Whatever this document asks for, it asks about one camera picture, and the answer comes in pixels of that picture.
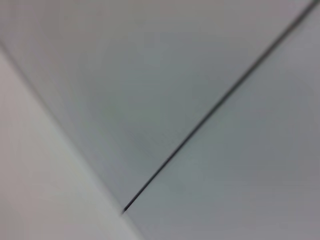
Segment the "thin black line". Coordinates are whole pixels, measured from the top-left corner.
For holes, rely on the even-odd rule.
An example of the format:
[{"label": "thin black line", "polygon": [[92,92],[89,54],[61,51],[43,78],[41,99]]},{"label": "thin black line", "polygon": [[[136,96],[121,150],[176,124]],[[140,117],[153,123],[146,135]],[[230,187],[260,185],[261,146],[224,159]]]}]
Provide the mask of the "thin black line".
[{"label": "thin black line", "polygon": [[174,156],[186,145],[186,143],[196,134],[196,132],[206,123],[206,121],[218,111],[218,109],[230,98],[230,96],[248,79],[248,77],[267,59],[268,56],[285,40],[285,38],[293,32],[295,28],[311,13],[317,6],[319,0],[313,0],[299,16],[278,36],[278,38],[264,51],[264,53],[253,63],[253,65],[240,77],[240,79],[224,94],[224,96],[211,108],[211,110],[203,117],[203,119],[194,127],[194,129],[186,136],[186,138],[178,145],[178,147],[170,154],[166,161],[159,169],[150,177],[150,179],[137,192],[132,200],[125,206],[122,214],[134,203],[139,195],[146,189],[152,180],[161,172],[161,170],[174,158]]}]

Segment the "white surface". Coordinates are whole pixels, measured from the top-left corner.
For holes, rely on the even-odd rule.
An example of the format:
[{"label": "white surface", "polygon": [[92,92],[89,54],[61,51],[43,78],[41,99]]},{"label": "white surface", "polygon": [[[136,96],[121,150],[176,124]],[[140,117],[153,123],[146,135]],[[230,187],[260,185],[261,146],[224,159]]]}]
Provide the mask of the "white surface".
[{"label": "white surface", "polygon": [[0,239],[141,239],[119,212],[0,53]]},{"label": "white surface", "polygon": [[309,0],[15,0],[2,39],[124,207]]},{"label": "white surface", "polygon": [[320,7],[128,215],[148,240],[318,240]]}]

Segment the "dark line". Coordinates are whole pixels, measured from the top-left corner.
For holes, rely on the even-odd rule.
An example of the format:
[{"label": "dark line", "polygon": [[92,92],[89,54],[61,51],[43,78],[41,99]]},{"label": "dark line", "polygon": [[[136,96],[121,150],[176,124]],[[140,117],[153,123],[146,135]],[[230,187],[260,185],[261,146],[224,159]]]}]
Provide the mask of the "dark line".
[{"label": "dark line", "polygon": [[150,177],[150,179],[137,192],[132,200],[125,206],[122,214],[134,203],[152,180],[161,172],[161,170],[175,157],[175,155],[186,145],[186,143],[196,134],[196,132],[206,123],[206,121],[230,98],[230,96],[248,79],[248,77],[267,59],[268,56],[285,40],[285,38],[311,13],[317,6],[319,0],[313,0],[299,16],[280,34],[280,36],[264,51],[264,53],[253,63],[253,65],[240,77],[240,79],[224,94],[224,96],[211,108],[203,119],[186,136],[179,146],[170,154],[166,161]]}]

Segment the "gray surface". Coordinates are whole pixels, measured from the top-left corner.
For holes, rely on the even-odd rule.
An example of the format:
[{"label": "gray surface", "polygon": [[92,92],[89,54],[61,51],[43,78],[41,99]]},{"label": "gray surface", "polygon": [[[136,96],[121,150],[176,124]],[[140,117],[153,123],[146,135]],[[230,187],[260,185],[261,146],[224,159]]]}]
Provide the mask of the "gray surface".
[{"label": "gray surface", "polygon": [[148,240],[320,236],[320,8],[128,209]]},{"label": "gray surface", "polygon": [[122,206],[308,0],[15,0],[2,41]]}]

